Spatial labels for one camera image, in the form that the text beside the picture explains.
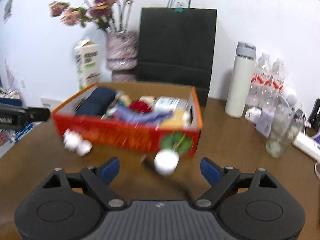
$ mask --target metal screw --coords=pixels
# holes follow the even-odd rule
[[[212,204],[211,201],[208,200],[208,199],[198,199],[198,200],[196,201],[196,205],[197,205],[198,207],[203,207],[203,208],[205,208],[205,207],[210,207],[211,204]]]
[[[122,199],[111,199],[108,202],[108,205],[113,208],[122,207],[124,205],[124,201]]]

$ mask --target red box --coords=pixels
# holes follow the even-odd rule
[[[160,96],[183,98],[189,101],[192,122],[188,129],[162,129],[146,127],[143,124],[132,125],[115,120],[101,120],[100,117],[74,115],[75,107],[87,98],[98,86],[106,86],[125,92],[132,100],[141,96]],[[162,83],[106,83],[92,84],[79,91],[52,111],[60,136],[67,129],[79,132],[85,140],[93,144],[107,144],[141,152],[158,152],[162,148],[180,142],[180,155],[193,156],[197,149],[202,118],[194,87]]]

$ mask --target white power adapter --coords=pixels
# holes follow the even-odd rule
[[[299,131],[292,144],[317,162],[320,162],[320,144],[311,139],[308,135]]]
[[[260,114],[261,114],[260,109],[252,107],[252,108],[248,109],[247,112],[245,113],[245,118],[248,121],[256,124],[259,120]]]

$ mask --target gray ribbed panel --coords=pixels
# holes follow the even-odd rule
[[[84,240],[236,240],[210,212],[187,201],[133,201],[126,210],[110,212]]]

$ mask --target bouquet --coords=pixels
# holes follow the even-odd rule
[[[62,15],[61,22],[67,26],[75,26],[80,24],[86,27],[87,23],[93,22],[98,29],[102,29],[105,33],[109,31],[119,32],[125,31],[128,27],[130,11],[133,0],[93,0],[91,4],[88,0],[83,0],[85,7],[71,7],[68,2],[54,1],[49,4],[51,17]],[[118,4],[119,25],[116,25],[112,6]],[[128,7],[127,19],[124,25],[125,8]]]

